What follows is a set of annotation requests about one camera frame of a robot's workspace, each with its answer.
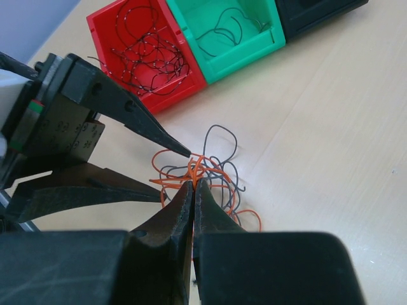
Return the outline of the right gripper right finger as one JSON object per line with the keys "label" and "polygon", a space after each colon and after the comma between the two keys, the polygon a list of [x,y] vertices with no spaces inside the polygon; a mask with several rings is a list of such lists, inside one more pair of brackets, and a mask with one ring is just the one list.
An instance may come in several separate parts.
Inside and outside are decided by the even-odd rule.
{"label": "right gripper right finger", "polygon": [[250,233],[195,190],[193,261],[202,304],[364,304],[342,241],[324,232]]}

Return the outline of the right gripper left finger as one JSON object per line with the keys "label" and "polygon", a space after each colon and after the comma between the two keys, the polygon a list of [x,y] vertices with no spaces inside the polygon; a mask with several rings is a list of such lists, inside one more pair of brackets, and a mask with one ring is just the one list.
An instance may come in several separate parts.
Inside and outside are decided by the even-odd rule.
{"label": "right gripper left finger", "polygon": [[193,184],[132,231],[1,235],[2,304],[187,304]]}

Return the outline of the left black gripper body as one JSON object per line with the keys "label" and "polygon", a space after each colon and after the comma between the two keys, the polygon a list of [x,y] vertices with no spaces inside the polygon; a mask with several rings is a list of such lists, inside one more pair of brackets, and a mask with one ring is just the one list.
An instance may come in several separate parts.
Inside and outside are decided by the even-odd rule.
{"label": "left black gripper body", "polygon": [[45,172],[92,176],[98,168],[89,159],[105,126],[79,99],[98,97],[106,75],[75,54],[51,53],[30,68],[2,53],[1,70],[22,77],[10,111],[1,110],[6,140],[1,183]]}

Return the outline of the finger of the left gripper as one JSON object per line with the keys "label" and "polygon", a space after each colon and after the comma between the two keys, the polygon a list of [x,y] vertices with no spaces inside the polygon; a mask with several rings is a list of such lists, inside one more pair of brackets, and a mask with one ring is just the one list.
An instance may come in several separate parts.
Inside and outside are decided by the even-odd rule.
{"label": "finger of the left gripper", "polygon": [[27,222],[73,208],[105,203],[159,203],[160,191],[108,168],[90,163],[20,183],[6,208],[13,222]]}
{"label": "finger of the left gripper", "polygon": [[62,94],[93,112],[125,125],[129,130],[184,157],[191,151],[165,131],[146,106],[99,68],[70,53],[62,60],[69,69]]}

